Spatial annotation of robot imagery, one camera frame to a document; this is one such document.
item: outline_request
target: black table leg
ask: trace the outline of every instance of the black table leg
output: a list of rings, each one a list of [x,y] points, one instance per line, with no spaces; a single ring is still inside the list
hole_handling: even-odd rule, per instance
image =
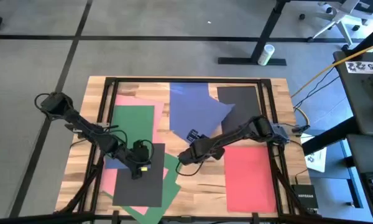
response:
[[[258,59],[264,50],[264,47],[269,40],[272,31],[275,28],[276,23],[279,20],[282,10],[285,7],[286,2],[289,0],[277,0],[274,9],[272,10],[267,23],[265,24],[264,30],[261,33],[259,41],[253,51],[253,54],[249,58],[232,58],[232,57],[220,57],[218,58],[219,64],[228,65],[258,65]],[[286,60],[280,58],[272,58],[268,61],[267,65],[284,65],[286,66]]]
[[[363,203],[361,201],[361,197],[359,196],[358,188],[352,176],[351,179],[347,179],[347,183],[352,197],[352,205],[355,208],[363,208]]]
[[[304,155],[309,155],[311,153],[319,151],[325,146],[345,139],[347,134],[359,133],[360,132],[355,117],[348,118],[347,120],[337,124],[333,128],[303,143]]]

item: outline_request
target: wooden tabletop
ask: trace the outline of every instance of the wooden tabletop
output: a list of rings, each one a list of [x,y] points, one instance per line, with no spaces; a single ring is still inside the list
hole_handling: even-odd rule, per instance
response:
[[[90,77],[86,87],[83,104],[80,114],[89,122],[96,122],[99,104],[101,102],[104,81],[106,77]],[[292,101],[288,92],[287,81],[284,78],[271,78],[272,89],[275,99],[275,107],[279,123],[295,124]],[[209,83],[209,93],[211,97],[218,99],[218,86],[247,86],[255,84],[248,83]],[[138,98],[161,101],[165,103],[162,119],[158,128],[160,138],[165,143],[165,152],[177,156],[180,152],[188,148],[188,144],[173,134],[170,128],[169,104],[170,104],[169,83],[149,83],[149,82],[123,82],[119,84],[117,93],[120,95],[132,95]],[[104,119],[108,114],[110,94],[109,89]],[[267,91],[264,88],[265,105],[267,114],[270,114],[270,105]],[[221,126],[218,127],[214,135],[221,134]],[[292,137],[291,140],[300,142],[299,138]],[[79,141],[75,136],[73,142]],[[235,142],[237,146],[266,146],[252,140]],[[86,171],[88,156],[91,144],[87,141],[73,146],[70,150],[67,167],[61,184],[60,193],[57,199],[56,210],[63,208],[81,187]],[[177,184],[181,190],[175,197],[165,216],[193,216],[193,217],[251,217],[251,213],[228,212],[226,209],[226,191],[224,176],[224,159],[215,162],[206,162],[197,175],[192,177],[178,176]],[[285,158],[288,168],[290,183],[294,184],[294,176],[306,170],[304,153],[301,146],[291,142],[285,146]],[[183,166],[182,173],[192,173],[197,165]],[[308,171],[298,175],[299,184],[310,184]],[[282,208],[284,213],[288,213],[285,191],[280,186]],[[92,187],[88,194],[86,209],[89,209]],[[104,193],[99,193],[96,213],[100,215],[111,215],[114,210],[119,210],[121,215],[128,215],[121,207],[112,206],[112,200]],[[260,213],[260,217],[277,217],[277,213]]]

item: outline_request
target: gray paper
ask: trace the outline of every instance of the gray paper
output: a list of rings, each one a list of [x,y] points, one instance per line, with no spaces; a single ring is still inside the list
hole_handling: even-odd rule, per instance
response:
[[[223,133],[244,124],[252,116],[261,115],[259,100],[254,86],[218,87],[218,100],[224,104],[235,104],[221,122]]]
[[[163,167],[165,144],[154,144],[155,152],[148,171],[142,177],[131,179],[129,169],[117,170],[113,205],[116,206],[162,206]]]

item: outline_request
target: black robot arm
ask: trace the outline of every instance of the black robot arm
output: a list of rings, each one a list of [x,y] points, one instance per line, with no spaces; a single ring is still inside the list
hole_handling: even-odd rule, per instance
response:
[[[46,99],[37,106],[37,98],[47,95]],[[110,134],[102,126],[92,124],[80,116],[73,109],[72,99],[64,93],[43,93],[35,99],[35,106],[46,116],[53,120],[64,119],[71,123],[75,129],[89,142],[96,144],[101,151],[112,159],[120,160],[131,170],[132,179],[142,177],[141,167],[150,164],[149,150],[142,141],[136,141],[132,150],[127,148],[127,143],[119,137]]]
[[[257,142],[273,141],[276,144],[285,144],[289,141],[282,127],[272,125],[265,116],[253,116],[234,131],[213,138],[198,136],[187,150],[178,155],[178,159],[183,165],[201,163],[210,156],[219,160],[224,154],[224,146],[242,139]]]

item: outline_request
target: sticker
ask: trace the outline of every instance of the sticker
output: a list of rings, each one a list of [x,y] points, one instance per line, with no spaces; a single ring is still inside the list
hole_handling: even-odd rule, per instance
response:
[[[373,62],[346,62],[348,73],[373,74]]]

